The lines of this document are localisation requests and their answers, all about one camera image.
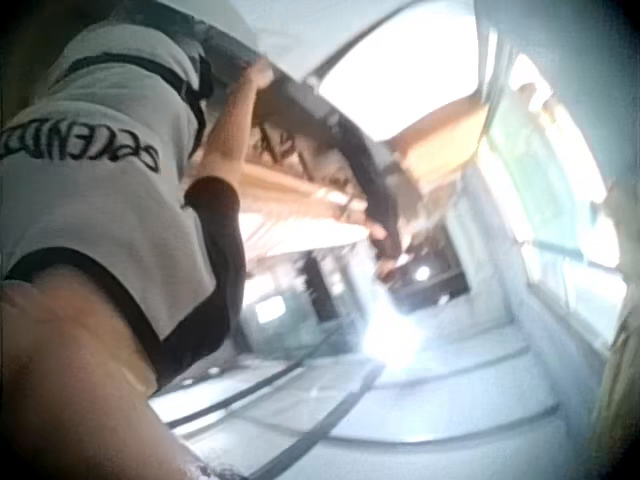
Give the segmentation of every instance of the window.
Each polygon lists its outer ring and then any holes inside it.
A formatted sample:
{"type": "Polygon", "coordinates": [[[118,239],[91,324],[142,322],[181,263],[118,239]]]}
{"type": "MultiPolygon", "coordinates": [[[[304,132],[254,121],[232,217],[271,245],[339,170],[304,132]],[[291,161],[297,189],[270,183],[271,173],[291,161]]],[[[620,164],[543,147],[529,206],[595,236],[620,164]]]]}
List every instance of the window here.
{"type": "Polygon", "coordinates": [[[626,285],[613,223],[598,212],[606,196],[589,147],[533,63],[519,55],[487,136],[483,172],[514,236],[530,281],[606,347],[626,285]]]}
{"type": "Polygon", "coordinates": [[[382,141],[477,88],[473,11],[436,1],[376,28],[328,73],[320,94],[382,141]]]}

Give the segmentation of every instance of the black stripe on floor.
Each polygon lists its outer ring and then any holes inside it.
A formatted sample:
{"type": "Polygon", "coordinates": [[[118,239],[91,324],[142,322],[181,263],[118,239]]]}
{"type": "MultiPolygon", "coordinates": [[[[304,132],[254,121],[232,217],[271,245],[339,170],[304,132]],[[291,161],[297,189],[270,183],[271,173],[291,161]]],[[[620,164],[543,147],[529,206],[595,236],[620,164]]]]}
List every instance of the black stripe on floor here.
{"type": "Polygon", "coordinates": [[[374,364],[364,376],[360,388],[349,392],[338,405],[336,405],[325,417],[311,430],[302,435],[292,445],[284,449],[279,455],[253,472],[250,480],[273,480],[289,470],[301,460],[320,441],[329,436],[331,431],[340,423],[360,402],[362,397],[371,390],[384,370],[384,366],[374,364]]]}

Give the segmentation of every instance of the floor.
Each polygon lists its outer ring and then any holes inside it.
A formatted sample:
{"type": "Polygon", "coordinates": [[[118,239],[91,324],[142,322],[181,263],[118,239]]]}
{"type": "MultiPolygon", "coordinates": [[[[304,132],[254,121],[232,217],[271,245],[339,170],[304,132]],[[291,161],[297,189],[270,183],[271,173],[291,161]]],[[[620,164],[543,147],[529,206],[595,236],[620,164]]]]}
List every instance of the floor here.
{"type": "MultiPolygon", "coordinates": [[[[209,388],[243,383],[224,382],[209,388]]],[[[252,479],[560,479],[572,461],[558,401],[505,324],[429,348],[403,371],[317,361],[185,438],[252,479]]]]}

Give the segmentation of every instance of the person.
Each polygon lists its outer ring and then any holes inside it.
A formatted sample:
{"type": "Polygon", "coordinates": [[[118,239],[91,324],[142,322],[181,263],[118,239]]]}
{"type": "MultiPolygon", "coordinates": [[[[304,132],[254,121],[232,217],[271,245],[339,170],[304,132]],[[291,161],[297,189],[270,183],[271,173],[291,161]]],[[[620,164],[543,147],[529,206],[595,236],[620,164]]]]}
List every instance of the person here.
{"type": "Polygon", "coordinates": [[[606,472],[618,465],[634,441],[637,452],[640,434],[640,182],[614,182],[600,209],[616,228],[618,270],[627,285],[591,439],[596,468],[606,472]]]}
{"type": "Polygon", "coordinates": [[[274,73],[250,66],[205,136],[211,69],[176,38],[90,27],[0,134],[0,443],[40,473],[217,478],[147,399],[239,314],[238,185],[274,73]]]}

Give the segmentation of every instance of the white wall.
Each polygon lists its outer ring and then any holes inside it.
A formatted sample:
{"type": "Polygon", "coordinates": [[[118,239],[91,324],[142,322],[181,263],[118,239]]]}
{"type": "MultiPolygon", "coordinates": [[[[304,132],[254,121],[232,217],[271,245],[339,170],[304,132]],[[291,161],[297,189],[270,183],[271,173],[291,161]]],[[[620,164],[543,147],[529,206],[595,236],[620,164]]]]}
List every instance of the white wall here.
{"type": "Polygon", "coordinates": [[[604,361],[568,321],[552,312],[529,288],[519,247],[476,167],[465,174],[462,193],[472,206],[471,218],[482,232],[483,242],[490,247],[511,315],[542,360],[562,403],[574,445],[584,452],[604,361]]]}

